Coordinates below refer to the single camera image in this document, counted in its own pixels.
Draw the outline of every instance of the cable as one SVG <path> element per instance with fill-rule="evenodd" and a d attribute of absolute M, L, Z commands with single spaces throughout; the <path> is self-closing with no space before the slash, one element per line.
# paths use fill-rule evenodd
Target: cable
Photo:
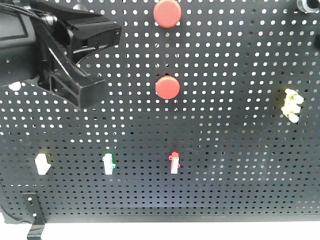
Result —
<path fill-rule="evenodd" d="M 44 22 L 44 20 L 41 17 L 39 17 L 38 15 L 36 15 L 34 12 L 32 12 L 28 9 L 25 9 L 23 7 L 20 7 L 20 6 L 15 6 L 15 5 L 6 4 L 6 3 L 0 3 L 0 11 L 11 12 L 11 13 L 17 12 L 19 14 L 22 14 L 22 15 L 28 16 L 30 18 L 34 18 L 36 20 Z"/>

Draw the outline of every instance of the black panel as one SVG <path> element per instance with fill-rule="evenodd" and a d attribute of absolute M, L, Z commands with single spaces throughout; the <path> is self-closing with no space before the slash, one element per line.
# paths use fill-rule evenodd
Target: black panel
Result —
<path fill-rule="evenodd" d="M 318 14 L 295 0 L 183 0 L 180 25 L 164 29 L 152 0 L 83 4 L 123 25 L 119 47 L 81 63 L 106 78 L 105 100 L 77 111 L 30 85 L 0 89 L 8 214 L 28 219 L 22 193 L 36 192 L 48 223 L 320 219 Z M 155 94 L 166 74 L 176 99 Z M 295 124 L 287 88 L 305 98 Z"/>

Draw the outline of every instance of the red button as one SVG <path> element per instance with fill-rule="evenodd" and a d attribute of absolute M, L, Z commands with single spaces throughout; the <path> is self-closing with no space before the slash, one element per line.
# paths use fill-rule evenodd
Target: red button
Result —
<path fill-rule="evenodd" d="M 180 21 L 182 10 L 175 0 L 160 0 L 154 6 L 153 16 L 161 27 L 168 29 Z"/>
<path fill-rule="evenodd" d="M 180 84 L 177 79 L 172 76 L 164 76 L 158 80 L 155 85 L 155 91 L 162 99 L 173 99 L 180 92 Z"/>

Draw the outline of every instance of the pegboard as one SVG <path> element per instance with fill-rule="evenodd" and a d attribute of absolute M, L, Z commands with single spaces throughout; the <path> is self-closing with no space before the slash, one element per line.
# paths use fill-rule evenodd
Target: pegboard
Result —
<path fill-rule="evenodd" d="M 318 14 L 296 0 L 181 0 L 165 29 L 157 0 L 56 2 L 105 14 L 123 36 L 80 64 L 108 84 L 94 107 L 0 88 L 7 214 L 27 221 L 22 193 L 36 193 L 47 223 L 320 219 Z M 155 93 L 165 75 L 180 82 L 175 99 Z M 287 88 L 305 98 L 298 123 L 281 111 Z"/>

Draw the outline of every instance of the mounting bracket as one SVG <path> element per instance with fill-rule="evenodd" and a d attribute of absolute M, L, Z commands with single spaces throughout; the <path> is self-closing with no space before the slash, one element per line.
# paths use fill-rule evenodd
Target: mounting bracket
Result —
<path fill-rule="evenodd" d="M 41 234 L 45 229 L 45 219 L 41 212 L 40 204 L 35 193 L 23 193 L 22 198 L 26 210 L 30 216 L 32 227 L 27 235 L 27 240 L 41 240 Z"/>

